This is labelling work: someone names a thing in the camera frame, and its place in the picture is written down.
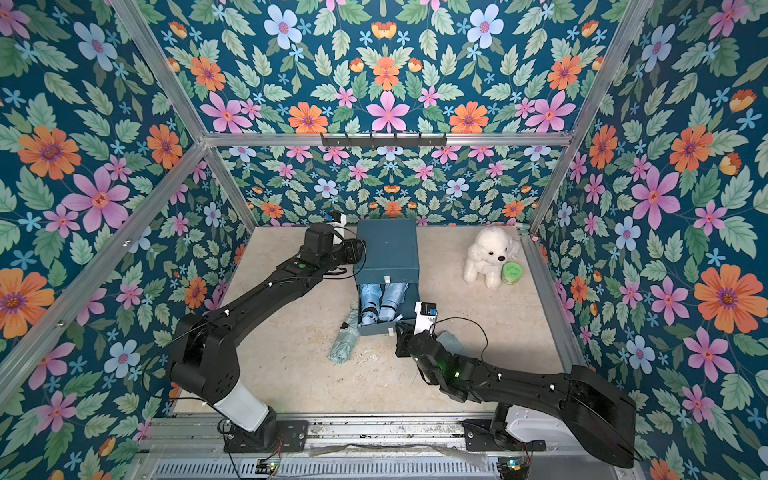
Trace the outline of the light blue umbrella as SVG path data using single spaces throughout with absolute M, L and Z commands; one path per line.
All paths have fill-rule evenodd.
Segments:
M 382 323 L 395 321 L 399 315 L 407 292 L 408 283 L 387 283 L 380 301 L 379 321 Z
M 379 322 L 382 295 L 380 284 L 364 284 L 360 287 L 360 323 L 362 325 Z

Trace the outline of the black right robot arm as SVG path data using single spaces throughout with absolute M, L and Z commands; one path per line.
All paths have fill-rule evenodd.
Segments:
M 615 467 L 635 462 L 636 402 L 596 372 L 508 370 L 449 352 L 436 335 L 411 325 L 397 329 L 395 354 L 415 361 L 422 379 L 454 401 L 532 409 L 564 422 L 593 457 Z

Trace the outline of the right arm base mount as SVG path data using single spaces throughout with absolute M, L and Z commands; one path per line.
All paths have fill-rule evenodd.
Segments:
M 465 419 L 461 422 L 464 429 L 465 447 L 470 452 L 543 452 L 544 440 L 520 441 L 507 431 L 506 417 L 510 406 L 498 404 L 493 417 L 488 420 Z

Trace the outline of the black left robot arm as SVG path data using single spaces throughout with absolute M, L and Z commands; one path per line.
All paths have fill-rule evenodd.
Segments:
M 167 377 L 198 396 L 234 426 L 254 434 L 274 411 L 240 380 L 237 348 L 269 317 L 300 299 L 333 272 L 366 258 L 366 244 L 345 228 L 314 224 L 297 253 L 278 264 L 261 283 L 234 301 L 205 314 L 188 314 L 170 344 Z

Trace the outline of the teal drawer cabinet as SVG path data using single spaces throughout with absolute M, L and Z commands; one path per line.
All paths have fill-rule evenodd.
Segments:
M 399 323 L 414 324 L 415 303 L 420 300 L 420 262 L 416 222 L 412 219 L 362 220 L 357 235 L 365 242 L 365 259 L 358 263 L 355 280 L 359 294 L 359 331 L 363 336 L 383 335 Z M 395 321 L 364 326 L 360 323 L 360 287 L 387 283 L 408 283 L 405 298 Z

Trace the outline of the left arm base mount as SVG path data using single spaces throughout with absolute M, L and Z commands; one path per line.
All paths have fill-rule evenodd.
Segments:
M 307 421 L 267 420 L 250 432 L 239 426 L 224 431 L 224 451 L 229 454 L 296 453 L 304 450 L 309 423 Z

